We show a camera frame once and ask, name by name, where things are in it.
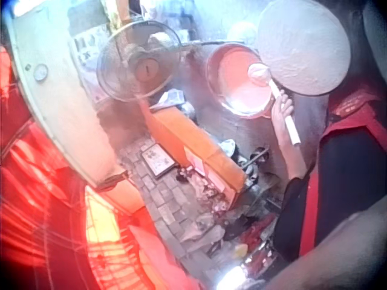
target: red apron strap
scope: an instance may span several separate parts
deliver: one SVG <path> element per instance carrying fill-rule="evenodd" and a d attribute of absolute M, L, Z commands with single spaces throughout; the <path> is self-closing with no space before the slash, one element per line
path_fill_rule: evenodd
<path fill-rule="evenodd" d="M 329 126 L 323 136 L 332 131 L 351 129 L 365 126 L 376 138 L 378 143 L 387 151 L 387 130 L 374 118 L 375 113 L 369 104 L 364 104 L 357 112 L 347 118 Z M 304 221 L 302 224 L 299 256 L 304 256 L 314 248 L 316 238 L 317 217 L 319 209 L 319 173 L 318 159 L 316 167 L 310 174 L 307 201 L 305 205 Z"/>
<path fill-rule="evenodd" d="M 307 203 L 305 205 L 304 222 L 302 224 L 302 234 L 299 256 L 304 256 L 314 248 L 316 237 L 316 225 L 319 207 L 319 174 L 316 169 L 310 174 Z"/>

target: picture frame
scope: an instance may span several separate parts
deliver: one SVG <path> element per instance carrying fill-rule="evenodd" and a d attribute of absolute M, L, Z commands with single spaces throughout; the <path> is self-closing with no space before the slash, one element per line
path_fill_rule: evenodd
<path fill-rule="evenodd" d="M 177 165 L 158 143 L 142 152 L 141 157 L 155 178 L 161 177 Z"/>

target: brick floor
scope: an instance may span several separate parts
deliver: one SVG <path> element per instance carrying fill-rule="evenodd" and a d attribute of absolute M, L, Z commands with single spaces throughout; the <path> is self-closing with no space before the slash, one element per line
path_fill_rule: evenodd
<path fill-rule="evenodd" d="M 197 203 L 192 185 L 181 184 L 175 179 L 176 169 L 161 178 L 154 177 L 140 157 L 141 152 L 153 144 L 153 139 L 141 137 L 119 152 L 120 161 L 128 170 L 130 179 L 140 189 L 146 208 L 166 247 L 189 274 L 210 287 L 214 282 L 211 276 L 219 271 L 218 265 L 206 255 L 205 248 L 186 253 L 186 249 L 195 241 L 179 241 L 185 229 L 203 209 Z"/>

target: ladle handle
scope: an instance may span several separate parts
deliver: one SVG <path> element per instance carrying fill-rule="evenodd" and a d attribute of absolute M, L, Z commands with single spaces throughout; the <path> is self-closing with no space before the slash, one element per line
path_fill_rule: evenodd
<path fill-rule="evenodd" d="M 279 91 L 275 82 L 271 79 L 268 84 L 272 89 L 274 98 L 276 98 L 276 99 L 281 98 L 281 92 Z M 294 124 L 294 121 L 291 118 L 291 116 L 288 116 L 285 118 L 285 124 L 286 124 L 286 128 L 288 129 L 288 132 L 289 132 L 291 143 L 293 145 L 300 144 L 301 143 L 300 136 L 298 135 L 296 125 Z"/>

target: fan guard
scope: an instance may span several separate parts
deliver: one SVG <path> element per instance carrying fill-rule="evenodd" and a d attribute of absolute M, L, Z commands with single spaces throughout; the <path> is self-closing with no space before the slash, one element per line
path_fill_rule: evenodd
<path fill-rule="evenodd" d="M 176 32 L 156 21 L 138 21 L 107 41 L 97 63 L 97 78 L 111 97 L 124 102 L 149 97 L 172 79 L 180 63 Z"/>

